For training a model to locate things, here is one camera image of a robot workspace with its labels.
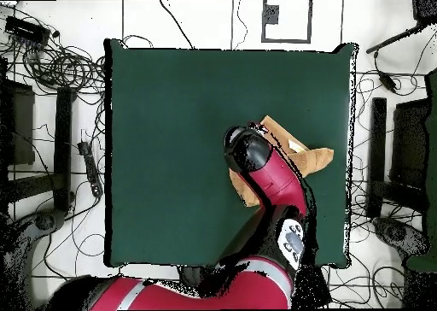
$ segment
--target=paper bag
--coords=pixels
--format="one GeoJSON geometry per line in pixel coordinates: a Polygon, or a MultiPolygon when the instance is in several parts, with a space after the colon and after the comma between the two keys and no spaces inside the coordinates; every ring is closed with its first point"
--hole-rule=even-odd
{"type": "MultiPolygon", "coordinates": [[[[276,147],[281,146],[287,158],[292,161],[305,178],[308,174],[317,172],[325,168],[333,159],[334,151],[328,148],[309,150],[303,143],[287,132],[270,116],[266,116],[262,121],[268,133],[265,138],[276,147]]],[[[246,207],[259,205],[259,199],[255,196],[249,186],[232,170],[230,180],[238,195],[243,200],[246,207]]]]}

